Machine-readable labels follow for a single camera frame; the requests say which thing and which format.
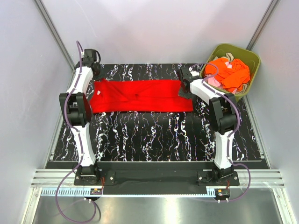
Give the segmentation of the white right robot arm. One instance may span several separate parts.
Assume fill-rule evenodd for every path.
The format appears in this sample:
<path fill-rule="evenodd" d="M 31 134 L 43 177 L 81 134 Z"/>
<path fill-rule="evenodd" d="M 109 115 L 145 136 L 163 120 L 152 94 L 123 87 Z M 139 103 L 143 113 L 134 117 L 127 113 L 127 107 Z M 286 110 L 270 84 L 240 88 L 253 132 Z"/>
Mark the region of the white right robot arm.
<path fill-rule="evenodd" d="M 181 82 L 180 96 L 187 98 L 194 95 L 208 104 L 209 124 L 215 133 L 216 150 L 214 167 L 205 182 L 223 185 L 234 173 L 232 141 L 240 125 L 235 96 L 215 89 L 200 76 L 193 76 L 187 67 L 180 68 L 177 76 Z"/>

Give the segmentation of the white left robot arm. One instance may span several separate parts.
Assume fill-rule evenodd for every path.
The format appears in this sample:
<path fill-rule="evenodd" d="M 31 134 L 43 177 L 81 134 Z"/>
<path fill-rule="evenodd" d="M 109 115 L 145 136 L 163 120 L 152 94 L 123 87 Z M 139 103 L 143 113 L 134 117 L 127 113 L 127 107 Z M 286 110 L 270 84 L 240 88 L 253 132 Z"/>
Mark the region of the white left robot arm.
<path fill-rule="evenodd" d="M 73 169 L 75 185 L 96 185 L 103 180 L 92 149 L 89 130 L 92 110 L 86 98 L 90 81 L 99 74 L 99 52 L 79 49 L 74 80 L 66 93 L 59 95 L 64 122 L 71 129 L 78 150 L 78 165 Z"/>

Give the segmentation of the red t-shirt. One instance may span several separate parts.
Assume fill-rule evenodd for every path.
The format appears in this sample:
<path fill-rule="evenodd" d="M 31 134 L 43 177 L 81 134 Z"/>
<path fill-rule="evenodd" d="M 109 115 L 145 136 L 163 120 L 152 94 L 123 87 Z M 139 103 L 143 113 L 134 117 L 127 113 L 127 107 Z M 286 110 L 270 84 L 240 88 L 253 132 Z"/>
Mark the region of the red t-shirt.
<path fill-rule="evenodd" d="M 192 112 L 191 99 L 178 95 L 178 80 L 107 81 L 94 83 L 92 111 Z"/>

